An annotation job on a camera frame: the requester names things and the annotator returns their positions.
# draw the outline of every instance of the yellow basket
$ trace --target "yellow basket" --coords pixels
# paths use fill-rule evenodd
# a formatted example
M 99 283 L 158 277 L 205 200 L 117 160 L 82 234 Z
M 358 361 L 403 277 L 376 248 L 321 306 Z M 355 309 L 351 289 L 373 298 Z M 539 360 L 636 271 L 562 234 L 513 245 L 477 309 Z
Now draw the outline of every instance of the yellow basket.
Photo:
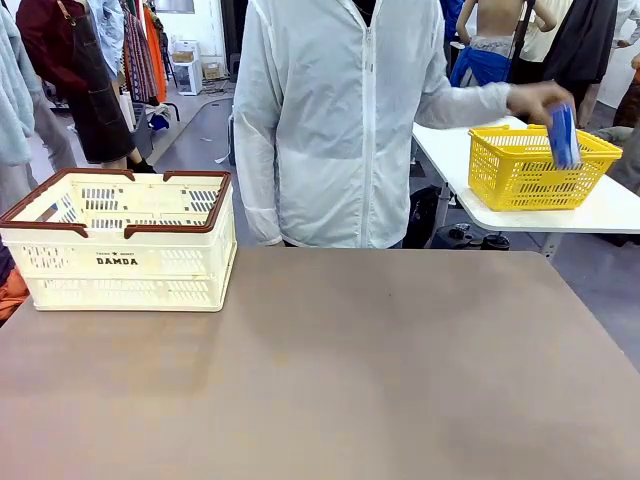
M 492 210 L 571 210 L 578 208 L 622 150 L 578 131 L 583 165 L 558 170 L 547 130 L 474 128 L 471 135 L 471 190 Z

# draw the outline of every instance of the hand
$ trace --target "hand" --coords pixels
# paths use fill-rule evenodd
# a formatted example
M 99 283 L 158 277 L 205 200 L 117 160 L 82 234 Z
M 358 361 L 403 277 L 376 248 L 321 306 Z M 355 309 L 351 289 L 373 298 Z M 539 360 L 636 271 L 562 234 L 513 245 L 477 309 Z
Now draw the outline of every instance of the hand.
M 573 106 L 573 96 L 555 82 L 512 85 L 507 97 L 507 107 L 513 115 L 529 115 L 532 122 L 547 127 L 553 123 L 549 109 L 560 103 Z

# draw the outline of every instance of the brown table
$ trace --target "brown table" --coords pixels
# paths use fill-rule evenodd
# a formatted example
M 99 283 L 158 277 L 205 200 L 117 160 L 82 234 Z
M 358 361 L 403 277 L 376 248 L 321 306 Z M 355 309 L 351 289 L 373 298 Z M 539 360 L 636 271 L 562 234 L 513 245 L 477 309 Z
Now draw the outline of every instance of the brown table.
M 0 329 L 7 480 L 638 480 L 640 376 L 532 253 L 240 250 L 220 314 Z

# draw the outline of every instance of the shoe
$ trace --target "shoe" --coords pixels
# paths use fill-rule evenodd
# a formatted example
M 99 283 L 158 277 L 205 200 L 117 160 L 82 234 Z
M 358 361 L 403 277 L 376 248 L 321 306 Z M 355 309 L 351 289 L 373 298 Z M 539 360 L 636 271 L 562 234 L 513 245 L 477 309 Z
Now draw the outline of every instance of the shoe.
M 135 163 L 127 157 L 127 168 L 133 170 L 133 173 L 156 173 L 151 165 L 143 158 L 140 163 Z

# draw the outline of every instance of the apron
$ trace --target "apron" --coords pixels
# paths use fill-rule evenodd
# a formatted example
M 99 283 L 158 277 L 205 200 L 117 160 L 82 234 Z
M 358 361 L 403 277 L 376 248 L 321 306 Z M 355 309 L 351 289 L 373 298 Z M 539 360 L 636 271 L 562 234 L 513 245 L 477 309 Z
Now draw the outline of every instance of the apron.
M 72 70 L 87 82 L 86 93 L 67 95 L 78 138 L 88 163 L 113 162 L 135 148 L 122 115 L 89 15 L 74 18 L 58 0 L 73 33 Z

